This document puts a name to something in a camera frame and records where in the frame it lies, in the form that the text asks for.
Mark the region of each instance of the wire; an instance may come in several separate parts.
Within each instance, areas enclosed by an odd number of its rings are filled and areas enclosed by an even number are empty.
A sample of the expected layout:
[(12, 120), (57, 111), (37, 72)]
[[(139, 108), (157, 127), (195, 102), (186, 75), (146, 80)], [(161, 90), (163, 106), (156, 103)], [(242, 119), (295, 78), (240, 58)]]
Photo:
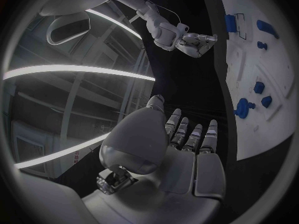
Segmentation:
[[(157, 4), (155, 4), (154, 2), (152, 2), (152, 1), (150, 1), (150, 0), (147, 0), (147, 1), (151, 2), (152, 4), (154, 4), (154, 6), (155, 6), (156, 8), (157, 8), (157, 6), (159, 6), (159, 7), (161, 7), (161, 8), (164, 8), (164, 9), (168, 10), (168, 11), (171, 11), (171, 10), (167, 9), (166, 7), (157, 5)], [(180, 20), (178, 14), (176, 14), (174, 11), (171, 11), (171, 12), (173, 12), (173, 13), (177, 16), (177, 18), (178, 18), (178, 20), (179, 20), (179, 23), (181, 23), (181, 20)]]

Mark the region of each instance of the curved light strip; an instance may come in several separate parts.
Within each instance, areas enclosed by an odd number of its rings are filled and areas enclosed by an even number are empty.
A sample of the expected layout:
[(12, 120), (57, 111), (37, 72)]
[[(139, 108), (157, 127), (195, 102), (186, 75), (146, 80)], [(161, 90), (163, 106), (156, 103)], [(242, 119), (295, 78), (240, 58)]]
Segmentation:
[(93, 13), (93, 14), (95, 14), (95, 15), (97, 15), (97, 16), (101, 16), (102, 18), (105, 18), (105, 19), (107, 19), (107, 20), (109, 20), (109, 21), (111, 21), (111, 22), (114, 22), (114, 23), (117, 24), (118, 26), (121, 26), (122, 28), (124, 28), (125, 30), (127, 30), (128, 32), (134, 34), (136, 37), (138, 37), (139, 39), (142, 40), (141, 36), (139, 36), (138, 33), (134, 32), (134, 31), (131, 30), (131, 29), (129, 29), (128, 27), (126, 27), (125, 25), (121, 24), (120, 22), (118, 22), (118, 21), (116, 21), (116, 20), (114, 20), (114, 19), (112, 19), (112, 18), (110, 18), (110, 17), (108, 17), (108, 16), (106, 16), (106, 15), (104, 15), (104, 14), (102, 14), (102, 13), (99, 13), (99, 12), (97, 12), (97, 11), (91, 10), (91, 9), (88, 9), (88, 10), (86, 10), (86, 11), (87, 11), (87, 12), (90, 12), (90, 13)]
[(76, 66), (76, 65), (42, 65), (42, 66), (28, 66), (19, 69), (15, 69), (12, 71), (8, 71), (4, 74), (3, 80), (37, 72), (48, 72), (48, 71), (83, 71), (83, 72), (93, 72), (93, 73), (104, 73), (111, 75), (119, 75), (119, 76), (129, 76), (134, 78), (140, 78), (149, 81), (155, 81), (155, 78), (142, 76), (130, 72), (118, 71), (100, 67), (91, 67), (91, 66)]
[(50, 155), (43, 156), (41, 158), (36, 158), (36, 159), (29, 160), (29, 161), (26, 161), (26, 162), (21, 162), (21, 163), (15, 163), (14, 166), (16, 168), (20, 169), (20, 168), (26, 168), (26, 167), (30, 167), (30, 166), (33, 166), (33, 165), (41, 164), (41, 163), (44, 163), (44, 162), (48, 162), (48, 161), (51, 161), (51, 160), (53, 160), (55, 158), (59, 158), (59, 157), (62, 157), (64, 155), (76, 152), (77, 150), (80, 150), (82, 148), (86, 148), (86, 147), (88, 147), (88, 146), (90, 146), (90, 145), (92, 145), (94, 143), (102, 141), (105, 138), (107, 138), (108, 135), (109, 135), (109, 133), (106, 133), (106, 134), (104, 134), (102, 136), (99, 136), (99, 137), (96, 137), (94, 139), (88, 140), (88, 141), (86, 141), (84, 143), (81, 143), (81, 144), (78, 144), (78, 145), (76, 145), (74, 147), (67, 148), (67, 149), (59, 151), (57, 153), (52, 153)]

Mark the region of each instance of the blue object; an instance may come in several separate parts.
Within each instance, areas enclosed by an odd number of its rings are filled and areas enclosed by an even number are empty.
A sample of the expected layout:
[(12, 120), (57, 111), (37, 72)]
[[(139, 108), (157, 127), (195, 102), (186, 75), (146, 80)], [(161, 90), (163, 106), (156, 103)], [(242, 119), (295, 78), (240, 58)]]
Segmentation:
[(264, 97), (264, 98), (262, 98), (262, 101), (261, 101), (262, 105), (266, 108), (269, 107), (271, 102), (272, 102), (272, 97), (271, 96)]
[(266, 23), (264, 21), (258, 20), (257, 21), (257, 26), (258, 26), (259, 30), (267, 32), (269, 34), (272, 34), (276, 39), (279, 38), (279, 36), (276, 33), (276, 31), (274, 30), (274, 28), (269, 23)]
[(254, 109), (255, 104), (248, 102), (247, 99), (241, 98), (237, 104), (237, 109), (234, 111), (234, 115), (239, 116), (240, 118), (246, 118), (249, 112), (249, 109)]
[(261, 94), (264, 91), (264, 88), (265, 88), (264, 83), (257, 81), (253, 90), (256, 94)]
[(225, 23), (227, 32), (237, 32), (235, 16), (225, 15)]
[(267, 50), (267, 48), (268, 48), (268, 46), (267, 46), (267, 44), (266, 43), (263, 43), (263, 42), (261, 42), (261, 41), (258, 41), (258, 48), (260, 48), (260, 49), (265, 49), (265, 50)]

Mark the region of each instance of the dark background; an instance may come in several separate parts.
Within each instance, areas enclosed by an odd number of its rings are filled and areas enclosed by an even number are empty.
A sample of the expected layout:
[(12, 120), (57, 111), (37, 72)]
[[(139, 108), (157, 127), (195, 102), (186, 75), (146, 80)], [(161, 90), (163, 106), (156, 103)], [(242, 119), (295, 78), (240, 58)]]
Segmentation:
[[(1, 3), (6, 2), (6, 11), (1, 14), (2, 21), (11, 16), (10, 11), (19, 1), (1, 0)], [(223, 25), (224, 9), (221, 0), (206, 0), (209, 9), (205, 0), (151, 1), (175, 11), (181, 22), (190, 27), (190, 32), (212, 35), (212, 30), (216, 30), (221, 37), (214, 49), (203, 57), (194, 59), (178, 50), (167, 52), (156, 47), (146, 30), (146, 22), (139, 18), (132, 23), (143, 38), (156, 78), (152, 94), (164, 96), (166, 116), (169, 117), (175, 108), (181, 108), (182, 115), (189, 118), (189, 133), (197, 123), (203, 125), (205, 133), (211, 119), (218, 121), (217, 153), (226, 171), (227, 194), (213, 223), (229, 223), (253, 205), (271, 184), (284, 161), (291, 139), (263, 154), (236, 162), (236, 127), (223, 79), (226, 76), (226, 47), (223, 44), (227, 33)], [(297, 0), (276, 1), (283, 6), (289, 19), (297, 22), (297, 14), (294, 13)], [(126, 7), (122, 7), (121, 10), (129, 19), (135, 15), (134, 11)], [(176, 15), (160, 7), (159, 11), (170, 23), (177, 25)], [(56, 182), (73, 188), (81, 197), (91, 193), (95, 190), (94, 177), (101, 171), (97, 156), (96, 150), (85, 156)], [(296, 220), (298, 183), (296, 179), (289, 194), (265, 223), (289, 223)], [(29, 218), (11, 199), (3, 182), (0, 188), (1, 222), (27, 223)]]

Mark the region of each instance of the blue plastic part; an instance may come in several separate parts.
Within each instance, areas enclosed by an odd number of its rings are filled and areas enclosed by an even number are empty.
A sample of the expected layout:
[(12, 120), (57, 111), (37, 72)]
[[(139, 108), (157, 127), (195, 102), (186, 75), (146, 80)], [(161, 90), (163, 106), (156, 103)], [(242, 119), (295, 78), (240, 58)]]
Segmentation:
[(260, 49), (265, 49), (265, 50), (267, 50), (267, 48), (268, 48), (268, 46), (267, 46), (267, 44), (266, 43), (263, 43), (263, 42), (261, 42), (261, 41), (258, 41), (258, 48), (260, 48)]
[(272, 102), (272, 97), (271, 96), (264, 97), (264, 98), (262, 98), (262, 101), (261, 101), (262, 105), (266, 108), (269, 107), (271, 102)]
[(235, 16), (225, 15), (225, 23), (227, 32), (237, 32)]
[(276, 39), (279, 39), (278, 34), (276, 33), (276, 31), (274, 30), (274, 28), (269, 23), (266, 23), (264, 21), (258, 20), (257, 21), (257, 26), (258, 26), (259, 30), (267, 32), (269, 34), (272, 34)]
[(241, 98), (237, 104), (237, 109), (234, 111), (234, 115), (239, 116), (240, 118), (246, 118), (249, 112), (249, 109), (254, 109), (255, 104), (248, 102), (247, 99)]
[(261, 94), (264, 91), (265, 85), (262, 82), (257, 81), (253, 90), (256, 94)]

